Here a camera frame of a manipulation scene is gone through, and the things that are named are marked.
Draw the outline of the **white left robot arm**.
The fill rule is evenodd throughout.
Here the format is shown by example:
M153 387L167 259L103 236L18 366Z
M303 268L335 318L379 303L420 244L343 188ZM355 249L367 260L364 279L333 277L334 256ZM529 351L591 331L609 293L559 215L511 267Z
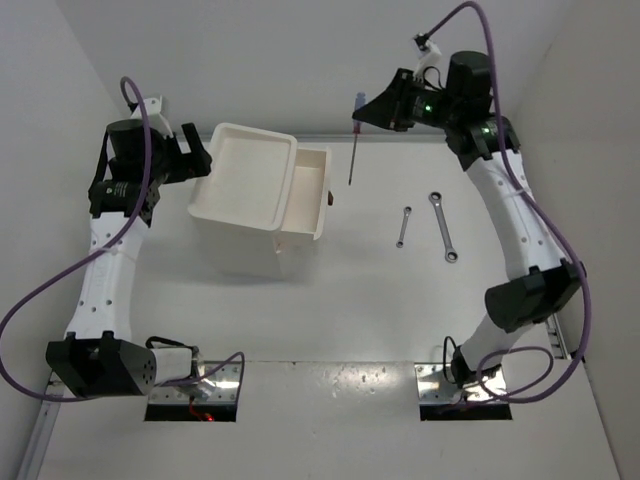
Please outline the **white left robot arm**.
M147 395L158 385L192 381L197 349L176 341L159 347L132 340L131 297L138 255L165 184L207 176L211 156L194 124L182 127L189 146L151 129L141 119L106 128L88 190L91 261L80 298L61 341L45 358L77 398Z

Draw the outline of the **white top drawer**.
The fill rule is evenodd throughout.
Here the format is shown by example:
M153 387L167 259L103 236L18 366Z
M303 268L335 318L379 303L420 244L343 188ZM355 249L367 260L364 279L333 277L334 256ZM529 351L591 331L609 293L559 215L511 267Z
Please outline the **white top drawer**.
M329 206L332 153L329 148L297 151L292 185L278 244L306 247L319 240Z

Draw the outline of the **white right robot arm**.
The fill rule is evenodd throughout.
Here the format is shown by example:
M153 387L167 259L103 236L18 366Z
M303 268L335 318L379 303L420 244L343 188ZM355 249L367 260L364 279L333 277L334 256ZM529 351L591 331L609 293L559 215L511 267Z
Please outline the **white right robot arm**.
M398 69L382 93L356 103L352 119L395 132L417 124L442 130L489 213L507 280L485 292L484 318L454 350L449 371L463 386L494 372L526 332L585 291L586 274L528 189L519 139L498 112L491 57L454 53L438 86L427 78L436 60L429 54L416 70Z

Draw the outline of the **blue handle screwdriver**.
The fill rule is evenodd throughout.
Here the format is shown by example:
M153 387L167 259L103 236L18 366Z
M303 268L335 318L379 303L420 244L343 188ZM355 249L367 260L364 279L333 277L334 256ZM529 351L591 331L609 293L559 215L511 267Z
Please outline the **blue handle screwdriver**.
M355 98L355 101L354 101L354 110L355 111L359 110L365 104L366 104L366 94L364 92L358 92L356 94L356 98ZM357 144L358 144L359 135L361 133L361 122L359 120L354 120L353 121L352 133L353 133L353 145L352 145L352 153L351 153L349 176L348 176L348 185L349 186L351 186L352 182L353 182L353 175L354 175L354 169L355 169L355 160L356 160L356 153L357 153Z

